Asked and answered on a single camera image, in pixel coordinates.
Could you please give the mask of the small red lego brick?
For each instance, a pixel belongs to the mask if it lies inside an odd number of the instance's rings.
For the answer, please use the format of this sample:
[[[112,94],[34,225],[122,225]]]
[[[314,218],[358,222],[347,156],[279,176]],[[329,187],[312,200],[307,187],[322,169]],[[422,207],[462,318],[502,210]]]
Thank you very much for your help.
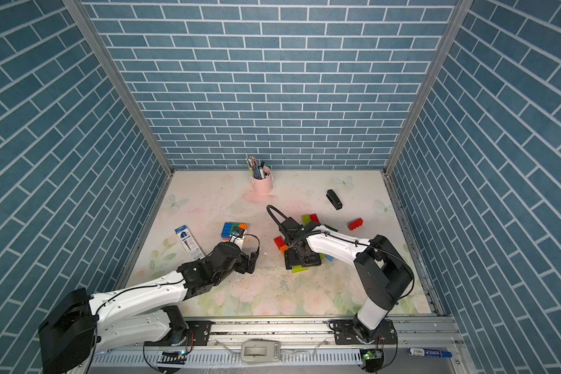
[[[285,241],[283,240],[283,238],[281,236],[278,236],[277,238],[275,238],[274,243],[275,243],[275,245],[277,246],[278,249],[282,249],[286,246]]]

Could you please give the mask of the dark green lego brick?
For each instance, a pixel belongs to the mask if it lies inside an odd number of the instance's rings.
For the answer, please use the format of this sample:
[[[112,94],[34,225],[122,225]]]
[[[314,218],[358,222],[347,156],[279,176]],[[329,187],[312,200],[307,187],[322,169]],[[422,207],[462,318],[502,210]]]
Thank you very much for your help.
[[[229,233],[232,234],[233,232],[236,232],[239,228],[240,228],[239,223],[232,223],[231,226],[230,226]]]

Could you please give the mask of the red lego brick bottom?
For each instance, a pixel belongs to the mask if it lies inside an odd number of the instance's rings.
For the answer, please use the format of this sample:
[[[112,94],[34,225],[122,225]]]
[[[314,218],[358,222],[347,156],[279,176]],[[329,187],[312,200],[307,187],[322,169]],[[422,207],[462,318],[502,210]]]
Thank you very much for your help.
[[[363,223],[364,223],[364,221],[363,221],[362,218],[357,218],[357,219],[355,219],[353,221],[350,221],[348,223],[348,229],[350,231],[356,230],[356,229],[360,228],[361,226],[363,226]]]

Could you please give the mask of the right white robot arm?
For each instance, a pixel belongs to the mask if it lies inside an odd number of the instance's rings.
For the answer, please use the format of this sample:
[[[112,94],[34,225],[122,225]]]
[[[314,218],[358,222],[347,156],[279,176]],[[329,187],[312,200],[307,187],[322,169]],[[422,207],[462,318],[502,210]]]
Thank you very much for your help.
[[[383,235],[371,239],[343,235],[316,221],[306,225],[289,217],[273,221],[288,246],[284,252],[288,270],[320,266],[322,255],[356,269],[366,300],[353,319],[353,330],[363,343],[377,339],[386,315],[415,283],[413,270],[390,240]]]

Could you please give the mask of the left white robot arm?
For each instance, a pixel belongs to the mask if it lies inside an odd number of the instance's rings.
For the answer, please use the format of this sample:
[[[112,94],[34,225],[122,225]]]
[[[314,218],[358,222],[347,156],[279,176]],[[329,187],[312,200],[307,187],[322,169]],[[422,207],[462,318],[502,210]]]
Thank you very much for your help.
[[[218,243],[205,257],[142,284],[89,294],[71,291],[38,327],[45,373],[67,373],[90,364],[96,352],[135,343],[193,346],[195,334],[179,304],[209,292],[230,274],[252,274],[260,251],[242,251],[235,236]]]

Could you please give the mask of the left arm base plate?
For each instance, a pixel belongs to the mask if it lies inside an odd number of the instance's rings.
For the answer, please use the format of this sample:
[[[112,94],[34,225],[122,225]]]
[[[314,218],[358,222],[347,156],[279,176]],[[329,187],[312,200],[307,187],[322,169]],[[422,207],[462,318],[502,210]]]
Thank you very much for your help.
[[[213,323],[208,320],[190,320],[185,328],[171,329],[160,341],[149,342],[157,347],[202,347],[207,346]]]

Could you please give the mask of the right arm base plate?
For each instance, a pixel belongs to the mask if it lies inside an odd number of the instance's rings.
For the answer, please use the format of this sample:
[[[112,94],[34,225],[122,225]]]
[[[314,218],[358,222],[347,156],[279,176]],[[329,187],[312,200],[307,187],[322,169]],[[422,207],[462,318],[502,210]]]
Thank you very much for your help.
[[[335,344],[397,344],[397,332],[390,319],[383,319],[380,324],[370,330],[364,324],[353,319],[332,319],[328,326],[333,332]]]

